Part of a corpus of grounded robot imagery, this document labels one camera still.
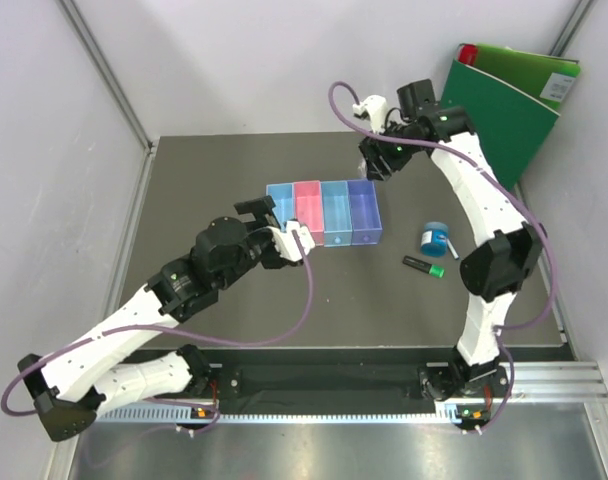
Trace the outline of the light blue drawer bin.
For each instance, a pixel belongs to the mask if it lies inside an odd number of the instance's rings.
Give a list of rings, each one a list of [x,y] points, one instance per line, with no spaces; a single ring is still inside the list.
[[[294,184],[292,182],[268,184],[266,194],[273,199],[275,204],[273,213],[281,231],[287,232],[287,223],[295,218]]]

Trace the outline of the green ring binder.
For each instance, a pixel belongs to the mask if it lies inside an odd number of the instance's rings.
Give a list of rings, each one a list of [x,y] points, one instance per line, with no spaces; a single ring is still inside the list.
[[[559,113],[498,77],[475,67],[479,49],[461,44],[440,103],[462,107],[497,181],[512,190],[559,118]]]

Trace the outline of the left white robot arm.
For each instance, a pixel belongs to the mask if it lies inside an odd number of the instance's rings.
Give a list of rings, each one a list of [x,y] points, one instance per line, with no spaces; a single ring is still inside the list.
[[[212,220],[190,252],[164,265],[136,293],[78,340],[49,355],[29,354],[18,364],[46,434],[62,442],[100,416],[165,394],[200,396],[210,387],[210,366],[195,345],[139,364],[127,358],[162,333],[214,305],[257,265],[281,269],[308,264],[315,242],[307,225],[284,223],[263,196],[234,206],[234,217]]]

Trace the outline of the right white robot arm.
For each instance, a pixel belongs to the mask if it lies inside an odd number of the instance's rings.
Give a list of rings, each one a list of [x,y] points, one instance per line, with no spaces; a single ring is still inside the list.
[[[356,101],[353,114],[370,123],[359,144],[370,180],[387,180],[420,151],[443,173],[468,219],[474,250],[459,267],[469,292],[464,329],[446,371],[420,374],[426,394],[444,401],[476,394],[497,370],[496,338],[511,304],[530,276],[542,240],[524,214],[499,189],[477,130],[464,107],[440,105],[430,80],[398,91],[401,121],[389,119],[386,99]]]

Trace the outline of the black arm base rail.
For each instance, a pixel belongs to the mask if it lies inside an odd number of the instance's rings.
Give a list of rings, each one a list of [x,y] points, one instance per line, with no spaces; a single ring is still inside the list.
[[[186,398],[225,413],[427,413],[429,403],[506,392],[506,371],[468,374],[451,348],[261,348],[202,351],[210,374]]]

